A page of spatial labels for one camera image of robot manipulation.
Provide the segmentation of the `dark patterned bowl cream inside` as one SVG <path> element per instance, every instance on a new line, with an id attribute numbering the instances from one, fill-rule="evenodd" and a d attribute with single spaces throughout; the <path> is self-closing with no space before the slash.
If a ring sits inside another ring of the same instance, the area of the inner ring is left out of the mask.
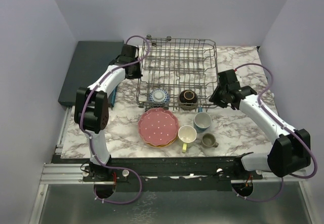
<path id="1" fill-rule="evenodd" d="M 184 90 L 179 94 L 178 102 L 183 110 L 193 110 L 198 105 L 198 97 L 194 91 Z"/>

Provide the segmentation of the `grey wire dish rack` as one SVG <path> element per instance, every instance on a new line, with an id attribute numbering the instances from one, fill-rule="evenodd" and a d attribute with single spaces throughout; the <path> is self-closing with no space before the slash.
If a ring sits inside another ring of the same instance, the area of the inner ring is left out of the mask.
<path id="1" fill-rule="evenodd" d="M 197 94 L 198 108 L 215 108 L 209 102 L 217 87 L 217 46 L 210 39 L 155 38 L 146 36 L 142 54 L 148 56 L 141 63 L 142 77 L 138 80 L 136 101 L 140 108 L 149 109 L 148 97 L 152 90 L 168 92 L 170 102 L 164 107 L 182 110 L 178 97 L 184 90 Z"/>

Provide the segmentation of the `red and blue patterned bowl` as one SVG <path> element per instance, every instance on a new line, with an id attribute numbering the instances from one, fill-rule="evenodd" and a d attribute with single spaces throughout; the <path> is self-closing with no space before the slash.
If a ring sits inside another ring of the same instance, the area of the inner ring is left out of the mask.
<path id="1" fill-rule="evenodd" d="M 151 107 L 163 107 L 170 102 L 170 96 L 166 90 L 157 88 L 150 92 L 148 101 Z"/>

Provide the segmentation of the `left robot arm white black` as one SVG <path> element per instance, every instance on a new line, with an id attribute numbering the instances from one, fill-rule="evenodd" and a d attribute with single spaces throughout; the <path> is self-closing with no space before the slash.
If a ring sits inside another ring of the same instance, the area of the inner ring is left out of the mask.
<path id="1" fill-rule="evenodd" d="M 104 133 L 109 120 L 108 97 L 124 79 L 142 76 L 138 53 L 138 47 L 124 44 L 121 54 L 108 64 L 104 74 L 90 86 L 80 87 L 76 92 L 74 121 L 89 143 L 90 162 L 84 170 L 89 177 L 106 181 L 112 176 L 112 168 L 107 165 L 111 155 Z"/>

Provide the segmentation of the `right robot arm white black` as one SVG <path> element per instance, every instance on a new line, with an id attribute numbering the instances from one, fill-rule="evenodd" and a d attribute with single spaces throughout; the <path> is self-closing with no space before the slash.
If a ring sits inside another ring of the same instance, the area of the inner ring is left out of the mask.
<path id="1" fill-rule="evenodd" d="M 218 74 L 218 84 L 209 101 L 222 108 L 229 106 L 243 112 L 272 144 L 269 153 L 246 153 L 236 157 L 233 166 L 236 178 L 245 179 L 256 170 L 284 177 L 310 165 L 309 133 L 305 129 L 295 129 L 273 114 L 254 89 L 240 85 L 235 70 Z"/>

